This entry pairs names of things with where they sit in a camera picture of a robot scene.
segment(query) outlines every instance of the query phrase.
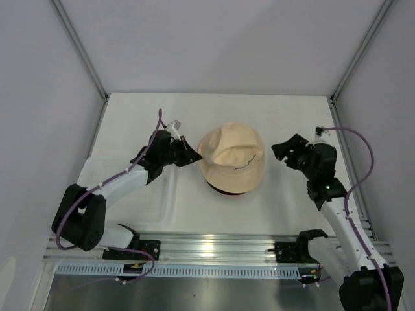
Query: purple cable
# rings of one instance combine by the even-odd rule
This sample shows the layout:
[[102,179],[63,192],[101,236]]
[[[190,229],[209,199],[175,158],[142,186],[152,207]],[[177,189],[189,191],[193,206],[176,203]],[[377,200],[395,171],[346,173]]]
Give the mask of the purple cable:
[[[147,256],[148,259],[151,260],[151,267],[150,267],[150,269],[148,269],[147,272],[145,272],[145,273],[141,274],[140,276],[135,277],[135,278],[133,278],[131,280],[122,281],[123,284],[124,284],[124,282],[125,282],[125,284],[131,284],[131,283],[137,282],[138,280],[141,280],[143,277],[145,277],[146,275],[150,274],[153,271],[154,265],[156,264],[153,256],[150,255],[150,254],[148,254],[148,253],[146,253],[145,251],[138,251],[138,250],[135,250],[135,249],[125,249],[125,248],[110,248],[110,249],[113,249],[114,251],[129,251],[131,253],[141,254],[141,255]],[[74,287],[71,287],[68,290],[65,290],[65,292],[66,291],[69,292],[69,291],[72,291],[72,290],[78,290],[79,288],[83,288],[85,286],[88,286],[88,285],[91,285],[91,284],[95,284],[95,283],[98,283],[98,282],[101,282],[101,281],[119,281],[119,282],[121,282],[121,280],[117,280],[117,277],[115,279],[113,277],[102,277],[100,279],[95,279],[95,280],[92,280],[90,282],[85,282],[84,284],[76,285]]]
[[[140,154],[140,156],[130,165],[130,167],[128,167],[128,170],[131,170],[133,167],[135,167],[137,165],[137,163],[139,163],[142,158],[145,156],[145,154],[147,153],[147,151],[149,150],[149,148],[151,147],[151,144],[153,143],[154,139],[156,138],[156,133],[160,127],[160,124],[163,122],[161,120],[161,117],[163,115],[163,112],[161,109],[158,110],[158,121],[157,121],[157,126],[156,129],[154,130],[150,141],[148,142],[147,147],[145,147],[144,151]],[[121,177],[123,175],[127,174],[127,172],[124,170],[110,178],[108,178],[107,180],[102,182],[102,186],[105,186],[107,184],[109,184],[111,181],[117,179],[118,177]],[[60,235],[62,234],[62,230],[65,226],[65,223],[67,222],[67,219],[69,218],[69,215],[71,215],[71,213],[78,207],[78,205],[80,204],[80,202],[82,202],[83,199],[85,199],[87,196],[89,196],[92,192],[97,191],[100,188],[100,186],[96,186],[93,187],[92,189],[88,190],[87,192],[85,192],[83,195],[81,195],[81,197],[75,201],[74,204],[72,204],[72,206],[69,208],[68,212],[66,212],[65,216],[62,218],[61,222],[59,223],[59,227],[58,230],[56,231],[56,245],[58,246],[59,249],[62,249],[64,251],[67,251],[69,249],[74,249],[76,248],[75,245],[69,246],[69,247],[65,247],[62,245],[62,243],[60,242]]]
[[[324,128],[324,130],[326,130],[326,131],[335,130],[335,131],[351,132],[351,133],[357,135],[358,137],[360,137],[369,149],[369,153],[370,153],[370,168],[369,168],[369,171],[367,172],[367,174],[361,180],[359,180],[354,186],[352,186],[352,188],[350,188],[350,190],[346,194],[346,197],[344,198],[344,210],[346,212],[346,216],[349,217],[350,209],[349,209],[349,203],[348,202],[349,202],[350,195],[357,187],[359,187],[362,183],[364,183],[369,178],[370,174],[373,172],[374,166],[375,166],[374,151],[372,149],[372,146],[370,146],[370,143],[368,142],[368,140],[362,134],[360,134],[358,131],[356,131],[352,128],[347,128],[347,127],[341,126],[341,127]],[[350,222],[351,228],[353,229],[353,232],[356,234],[356,237],[359,240],[359,242],[361,243],[365,253],[370,258],[372,256],[372,253],[369,250],[369,247],[364,242],[363,237],[359,233],[359,230],[357,229],[357,227],[355,225],[355,222],[353,221],[353,219],[351,217],[349,218],[349,222]],[[370,260],[373,263],[373,265],[375,266],[375,269],[378,272],[379,277],[381,279],[383,291],[385,292],[387,309],[388,309],[388,311],[392,311],[392,302],[390,301],[389,290],[388,290],[388,285],[387,285],[386,280],[385,280],[385,276],[383,275],[381,267],[376,262],[376,260],[372,259],[372,258]]]

